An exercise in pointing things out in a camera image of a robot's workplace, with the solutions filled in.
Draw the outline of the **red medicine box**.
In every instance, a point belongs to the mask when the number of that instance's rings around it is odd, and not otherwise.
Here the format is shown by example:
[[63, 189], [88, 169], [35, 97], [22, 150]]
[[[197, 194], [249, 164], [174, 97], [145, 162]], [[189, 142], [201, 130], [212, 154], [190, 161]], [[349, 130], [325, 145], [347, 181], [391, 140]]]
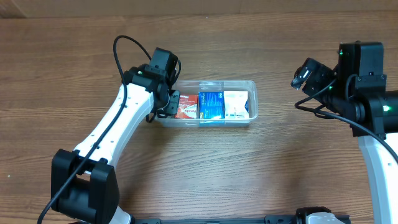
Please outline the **red medicine box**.
[[175, 119], [196, 119], [198, 108], [197, 95], [180, 95]]

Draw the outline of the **clear plastic container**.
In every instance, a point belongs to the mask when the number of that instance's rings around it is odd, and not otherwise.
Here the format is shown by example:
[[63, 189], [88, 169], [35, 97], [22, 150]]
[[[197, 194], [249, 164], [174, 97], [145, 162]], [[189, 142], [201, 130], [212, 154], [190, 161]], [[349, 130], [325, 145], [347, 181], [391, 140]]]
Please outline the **clear plastic container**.
[[252, 80], [181, 80], [175, 116], [157, 118], [168, 128], [247, 126], [258, 116], [256, 84]]

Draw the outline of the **blue medicine box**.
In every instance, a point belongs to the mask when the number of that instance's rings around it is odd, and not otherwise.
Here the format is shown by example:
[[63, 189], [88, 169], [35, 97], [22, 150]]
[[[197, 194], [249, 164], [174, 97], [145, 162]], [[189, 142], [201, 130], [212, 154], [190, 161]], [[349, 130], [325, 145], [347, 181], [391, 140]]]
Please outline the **blue medicine box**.
[[198, 105], [200, 119], [225, 119], [224, 93], [199, 92]]

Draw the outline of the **white medicine box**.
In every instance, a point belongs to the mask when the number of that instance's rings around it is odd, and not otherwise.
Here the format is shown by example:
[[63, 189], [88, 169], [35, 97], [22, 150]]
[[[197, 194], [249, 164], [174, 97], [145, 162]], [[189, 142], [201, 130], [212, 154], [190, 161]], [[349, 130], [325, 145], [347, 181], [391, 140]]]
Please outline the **white medicine box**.
[[226, 119], [248, 119], [248, 92], [224, 91], [224, 113]]

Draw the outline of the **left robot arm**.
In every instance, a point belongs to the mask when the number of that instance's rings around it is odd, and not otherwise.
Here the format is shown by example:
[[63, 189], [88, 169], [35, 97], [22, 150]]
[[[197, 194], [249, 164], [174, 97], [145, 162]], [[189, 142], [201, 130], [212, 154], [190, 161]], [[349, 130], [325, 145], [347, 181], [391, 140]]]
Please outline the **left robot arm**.
[[74, 150], [60, 149], [52, 159], [51, 200], [54, 210], [82, 223], [135, 223], [119, 206], [116, 166], [132, 134], [148, 115], [177, 112], [181, 71], [176, 55], [157, 48], [148, 64], [121, 75], [119, 93], [103, 119]]

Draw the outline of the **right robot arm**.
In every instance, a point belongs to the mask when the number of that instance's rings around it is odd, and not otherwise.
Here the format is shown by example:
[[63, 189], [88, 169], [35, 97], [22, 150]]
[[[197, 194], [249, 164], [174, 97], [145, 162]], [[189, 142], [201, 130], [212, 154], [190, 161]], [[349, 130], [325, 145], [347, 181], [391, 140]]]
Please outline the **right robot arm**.
[[298, 110], [349, 124], [368, 172], [375, 223], [397, 223], [397, 91], [386, 89], [384, 46], [341, 43], [335, 68], [307, 58], [291, 82]]

